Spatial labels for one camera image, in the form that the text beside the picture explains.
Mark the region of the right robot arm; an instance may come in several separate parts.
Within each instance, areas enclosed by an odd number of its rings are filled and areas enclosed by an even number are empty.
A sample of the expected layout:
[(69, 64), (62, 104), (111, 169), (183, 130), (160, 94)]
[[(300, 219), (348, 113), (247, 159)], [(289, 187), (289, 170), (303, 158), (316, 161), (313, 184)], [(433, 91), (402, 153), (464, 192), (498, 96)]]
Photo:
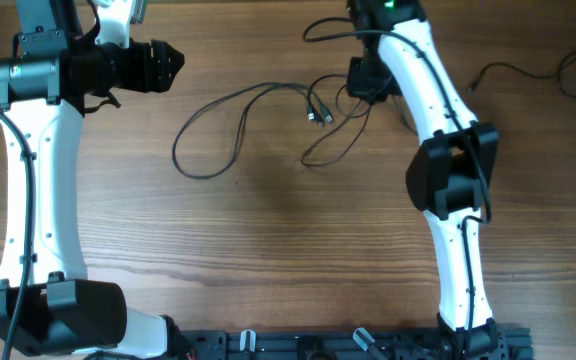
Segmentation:
[(483, 285), (479, 226), (490, 220), (489, 182), (499, 133), (461, 100), (417, 1), (350, 1), (369, 53), (394, 78), (415, 122), (419, 148), (406, 172), (425, 216), (440, 279), (438, 322), (447, 356), (468, 359), (497, 346)]

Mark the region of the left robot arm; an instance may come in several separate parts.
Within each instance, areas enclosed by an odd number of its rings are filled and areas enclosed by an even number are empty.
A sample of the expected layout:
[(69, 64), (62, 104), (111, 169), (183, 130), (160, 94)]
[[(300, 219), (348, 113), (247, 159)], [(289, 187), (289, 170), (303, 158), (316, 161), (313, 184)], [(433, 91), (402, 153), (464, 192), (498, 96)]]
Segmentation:
[(21, 1), (13, 51), (0, 59), (7, 151), (6, 243), (0, 263), (3, 357), (192, 359), (174, 321), (130, 309), (122, 289), (88, 276), (78, 233), (76, 171), (87, 96), (163, 93), (183, 67), (168, 43), (134, 41), (136, 0), (94, 1), (89, 30), (72, 1)]

